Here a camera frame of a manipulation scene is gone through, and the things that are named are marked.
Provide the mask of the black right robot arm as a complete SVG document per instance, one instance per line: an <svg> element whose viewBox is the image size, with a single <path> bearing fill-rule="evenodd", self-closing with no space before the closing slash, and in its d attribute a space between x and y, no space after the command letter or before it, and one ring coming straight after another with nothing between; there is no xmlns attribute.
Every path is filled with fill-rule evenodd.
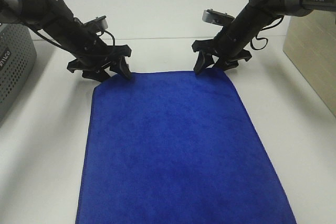
<svg viewBox="0 0 336 224"><path fill-rule="evenodd" d="M285 16L303 17L313 10L335 11L335 0L248 0L241 12L233 17L207 9L202 20L222 27L212 39L196 40L192 44L198 52L193 68L196 74L208 66L224 71L238 67L239 60L248 61L251 53L245 49L262 30L274 28L274 21Z"/></svg>

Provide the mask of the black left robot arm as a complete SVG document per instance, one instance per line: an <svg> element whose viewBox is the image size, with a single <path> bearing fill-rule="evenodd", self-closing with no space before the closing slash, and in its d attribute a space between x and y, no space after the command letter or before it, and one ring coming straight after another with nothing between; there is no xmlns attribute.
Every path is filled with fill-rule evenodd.
<svg viewBox="0 0 336 224"><path fill-rule="evenodd" d="M131 48L107 45L100 38L108 28L105 16L82 23L64 0L1 0L1 23L24 25L36 35L43 30L49 43L75 57L67 70L82 71L83 78L104 82L110 77L109 69L131 79L125 60L131 56Z"/></svg>

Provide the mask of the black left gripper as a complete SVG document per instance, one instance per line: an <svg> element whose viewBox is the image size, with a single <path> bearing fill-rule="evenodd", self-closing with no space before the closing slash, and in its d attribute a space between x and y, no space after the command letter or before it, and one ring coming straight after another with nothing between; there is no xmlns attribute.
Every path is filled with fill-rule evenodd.
<svg viewBox="0 0 336 224"><path fill-rule="evenodd" d="M98 33L112 35L107 29ZM67 23L67 49L75 56L75 60L68 63L67 69L70 72L82 71L85 79L104 82L110 78L105 71L109 68L126 80L131 80L132 73L125 60L131 56L130 47L115 45L115 39L112 40L112 45L107 45L98 33L89 31L81 22Z"/></svg>

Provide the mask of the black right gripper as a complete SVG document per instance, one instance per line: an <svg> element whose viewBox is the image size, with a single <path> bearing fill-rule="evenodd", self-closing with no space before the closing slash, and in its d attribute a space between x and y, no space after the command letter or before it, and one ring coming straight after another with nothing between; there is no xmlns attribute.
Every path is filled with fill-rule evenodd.
<svg viewBox="0 0 336 224"><path fill-rule="evenodd" d="M246 45L247 42L225 30L220 31L213 39L196 40L192 49L198 52L198 57L193 71L198 75L211 65L222 71L236 68L239 60L251 59L251 53L244 49Z"/></svg>

